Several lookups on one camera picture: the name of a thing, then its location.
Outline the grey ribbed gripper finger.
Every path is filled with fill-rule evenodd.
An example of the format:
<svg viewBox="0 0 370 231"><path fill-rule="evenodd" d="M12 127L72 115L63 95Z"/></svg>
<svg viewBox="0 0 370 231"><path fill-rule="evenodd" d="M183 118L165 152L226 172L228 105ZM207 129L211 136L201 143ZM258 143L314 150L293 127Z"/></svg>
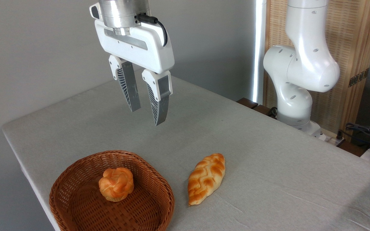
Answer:
<svg viewBox="0 0 370 231"><path fill-rule="evenodd" d="M115 55L109 56L109 65L114 80L119 82L129 109L141 108L133 64Z"/></svg>
<svg viewBox="0 0 370 231"><path fill-rule="evenodd" d="M166 120L169 96L173 94L171 73L166 71L158 74L145 69L142 78L147 83L153 119L158 126Z"/></svg>

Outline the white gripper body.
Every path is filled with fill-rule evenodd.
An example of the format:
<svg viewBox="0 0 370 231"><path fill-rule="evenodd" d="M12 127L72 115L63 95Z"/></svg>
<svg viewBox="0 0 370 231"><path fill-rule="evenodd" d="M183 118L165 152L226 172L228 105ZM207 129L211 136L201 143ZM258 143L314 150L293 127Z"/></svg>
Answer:
<svg viewBox="0 0 370 231"><path fill-rule="evenodd" d="M170 70L174 54L170 39L163 46L163 30L158 25L143 23L129 29L129 35L117 35L100 20L94 26L105 52L156 73Z"/></svg>

